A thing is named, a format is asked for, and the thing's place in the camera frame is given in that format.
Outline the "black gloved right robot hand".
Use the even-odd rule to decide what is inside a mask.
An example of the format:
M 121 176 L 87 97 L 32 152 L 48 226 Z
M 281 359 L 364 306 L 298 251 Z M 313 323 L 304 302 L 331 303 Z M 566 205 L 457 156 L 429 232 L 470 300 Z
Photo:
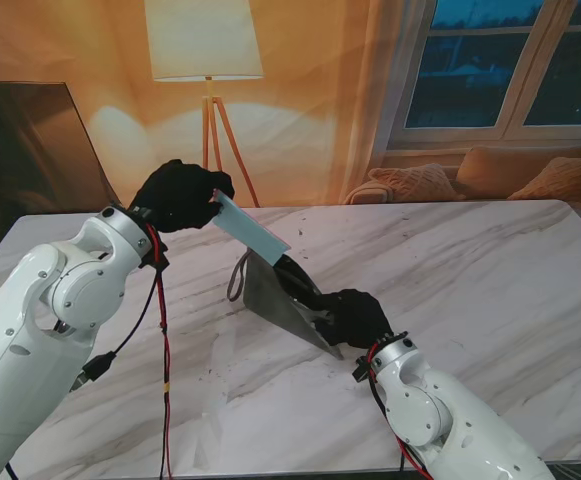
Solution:
M 328 320 L 316 320 L 316 330 L 331 345 L 346 343 L 370 349 L 393 330 L 379 301 L 367 292 L 344 289 L 316 297 L 317 308 L 328 313 Z

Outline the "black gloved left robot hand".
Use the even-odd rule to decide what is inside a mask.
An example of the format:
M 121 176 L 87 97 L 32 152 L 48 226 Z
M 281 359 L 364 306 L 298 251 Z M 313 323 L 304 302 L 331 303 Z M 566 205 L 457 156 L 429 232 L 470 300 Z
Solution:
M 147 178 L 129 211 L 162 233 L 201 229 L 222 208 L 215 200 L 216 191 L 234 198 L 232 179 L 227 173 L 173 159 Z

